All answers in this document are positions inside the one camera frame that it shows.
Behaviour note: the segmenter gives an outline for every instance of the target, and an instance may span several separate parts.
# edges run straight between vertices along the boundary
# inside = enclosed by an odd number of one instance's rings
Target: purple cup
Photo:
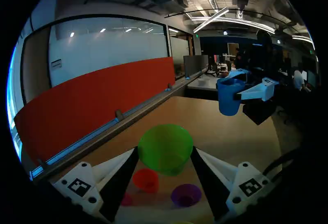
[[[183,184],[174,189],[171,200],[179,207],[190,207],[199,202],[202,197],[200,189],[192,184]]]

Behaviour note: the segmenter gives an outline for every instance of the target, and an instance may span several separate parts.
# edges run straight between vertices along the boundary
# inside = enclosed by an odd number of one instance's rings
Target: door
[[[228,55],[236,56],[239,48],[239,44],[237,43],[228,43]]]

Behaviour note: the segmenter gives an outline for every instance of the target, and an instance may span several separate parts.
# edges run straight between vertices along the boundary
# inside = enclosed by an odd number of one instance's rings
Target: plastic cup
[[[187,130],[174,124],[159,125],[140,139],[140,160],[149,168],[165,175],[176,176],[183,170],[193,150]]]
[[[158,175],[150,169],[141,169],[133,175],[133,183],[141,190],[155,193],[159,188]]]
[[[200,189],[192,184],[183,184],[174,189],[171,200],[179,207],[190,207],[199,202],[202,197]]]
[[[234,100],[233,96],[244,89],[245,82],[233,78],[222,78],[217,80],[216,86],[220,112],[226,116],[237,114],[241,100]]]

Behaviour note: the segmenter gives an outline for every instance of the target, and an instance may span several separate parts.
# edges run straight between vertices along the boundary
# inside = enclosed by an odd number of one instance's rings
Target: computer monitor
[[[303,77],[304,80],[307,81],[308,80],[308,74],[307,74],[307,72],[303,71],[302,72],[302,77]]]

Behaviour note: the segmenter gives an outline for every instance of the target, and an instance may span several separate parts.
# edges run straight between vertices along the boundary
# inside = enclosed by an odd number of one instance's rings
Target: green cup
[[[138,144],[140,160],[152,170],[169,176],[182,172],[192,149],[192,137],[188,131],[174,124],[151,128]]]

